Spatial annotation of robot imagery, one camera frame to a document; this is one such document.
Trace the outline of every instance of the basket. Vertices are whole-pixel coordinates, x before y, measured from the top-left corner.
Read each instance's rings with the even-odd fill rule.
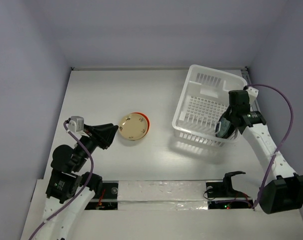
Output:
[[[246,80],[240,76],[204,66],[190,66],[172,120],[175,135],[216,147],[234,143],[238,131],[228,139],[219,138],[216,125],[229,105],[229,91],[242,90],[246,85]]]

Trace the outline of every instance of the yellow plate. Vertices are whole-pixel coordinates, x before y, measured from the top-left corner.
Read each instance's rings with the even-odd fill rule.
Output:
[[[121,119],[119,133],[125,139],[136,141],[146,135],[148,127],[148,121],[143,115],[131,113]]]

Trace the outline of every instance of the white table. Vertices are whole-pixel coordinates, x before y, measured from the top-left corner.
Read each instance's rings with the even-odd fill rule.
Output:
[[[240,70],[228,70],[241,76]],[[150,130],[140,141],[116,135],[108,150],[93,153],[94,173],[105,181],[215,180],[233,171],[233,186],[253,198],[263,170],[249,144],[215,148],[192,146],[174,137],[172,120],[187,70],[72,71],[53,139],[44,180],[38,182],[23,238],[42,214],[52,152],[74,140],[63,128],[70,116],[82,116],[87,125],[118,124],[131,112],[150,119]],[[89,162],[80,174],[89,171]],[[193,211],[85,211],[75,230],[76,239],[303,239],[298,210],[272,215],[249,209]]]

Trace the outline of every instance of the black wire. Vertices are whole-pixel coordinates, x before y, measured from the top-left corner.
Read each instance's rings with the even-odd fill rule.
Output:
[[[212,201],[212,200],[214,200],[216,197],[214,197],[214,198],[212,198],[212,199],[209,199],[209,198],[207,198],[207,197],[205,197],[205,194],[207,194],[208,193],[208,190],[206,190],[204,193],[203,193],[203,197],[205,198],[205,199],[207,199],[208,201]]]

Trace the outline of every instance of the dish rack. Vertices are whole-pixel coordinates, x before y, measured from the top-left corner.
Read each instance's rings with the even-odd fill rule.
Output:
[[[242,90],[246,85],[246,80],[240,76],[204,66],[190,66],[172,120],[175,135],[216,147],[234,143],[238,131],[228,139],[219,138],[216,137],[216,125],[229,105],[228,92]]]

